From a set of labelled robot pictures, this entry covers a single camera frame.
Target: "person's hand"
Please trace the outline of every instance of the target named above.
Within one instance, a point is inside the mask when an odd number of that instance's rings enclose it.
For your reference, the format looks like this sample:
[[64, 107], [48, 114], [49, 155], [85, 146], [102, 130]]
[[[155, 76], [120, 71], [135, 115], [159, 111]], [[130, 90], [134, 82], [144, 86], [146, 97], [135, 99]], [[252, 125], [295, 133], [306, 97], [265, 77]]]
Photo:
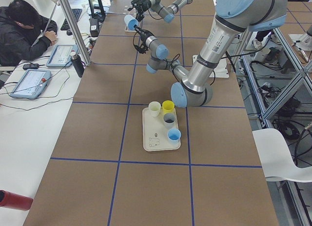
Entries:
[[47, 37], [51, 41], [51, 45], [55, 44], [58, 36], [55, 31], [47, 31], [44, 33], [44, 36]]

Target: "yellow cup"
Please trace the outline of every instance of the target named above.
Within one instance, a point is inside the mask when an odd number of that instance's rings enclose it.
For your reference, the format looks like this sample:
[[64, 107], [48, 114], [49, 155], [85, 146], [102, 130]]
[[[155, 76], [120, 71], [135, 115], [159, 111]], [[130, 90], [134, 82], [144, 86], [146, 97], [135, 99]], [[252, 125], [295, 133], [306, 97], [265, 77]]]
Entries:
[[162, 111], [164, 114], [173, 112], [175, 104], [173, 101], [166, 100], [162, 103]]

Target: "black jacket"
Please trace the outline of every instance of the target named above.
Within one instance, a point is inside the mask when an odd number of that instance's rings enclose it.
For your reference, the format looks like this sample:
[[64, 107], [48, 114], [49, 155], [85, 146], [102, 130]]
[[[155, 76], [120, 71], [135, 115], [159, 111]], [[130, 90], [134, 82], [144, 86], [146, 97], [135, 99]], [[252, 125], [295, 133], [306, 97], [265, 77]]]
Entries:
[[[51, 45], [51, 41], [43, 36], [33, 46], [41, 30], [44, 30], [49, 19], [40, 16], [41, 21], [34, 29], [24, 29], [7, 16], [7, 7], [0, 7], [0, 64], [16, 66], [22, 59], [32, 60], [40, 57]], [[47, 31], [57, 32], [56, 22], [51, 21]]]

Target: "black hair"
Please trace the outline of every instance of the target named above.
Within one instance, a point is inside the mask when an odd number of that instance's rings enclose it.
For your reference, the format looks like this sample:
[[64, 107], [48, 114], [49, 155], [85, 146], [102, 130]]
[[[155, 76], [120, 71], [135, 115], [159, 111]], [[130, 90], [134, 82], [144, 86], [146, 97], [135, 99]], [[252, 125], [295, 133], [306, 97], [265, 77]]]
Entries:
[[24, 25], [37, 25], [40, 21], [38, 11], [24, 0], [12, 1], [6, 10], [6, 14], [14, 21]]

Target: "computer mouse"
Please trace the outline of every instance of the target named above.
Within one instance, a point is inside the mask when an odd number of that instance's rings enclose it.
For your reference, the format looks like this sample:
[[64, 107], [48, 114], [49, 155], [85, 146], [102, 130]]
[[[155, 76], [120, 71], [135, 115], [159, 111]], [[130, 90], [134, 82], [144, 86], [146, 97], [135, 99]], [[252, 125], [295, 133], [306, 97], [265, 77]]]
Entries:
[[66, 30], [66, 34], [68, 35], [68, 36], [71, 36], [73, 33], [72, 33], [72, 30], [70, 30], [70, 29], [67, 29]]

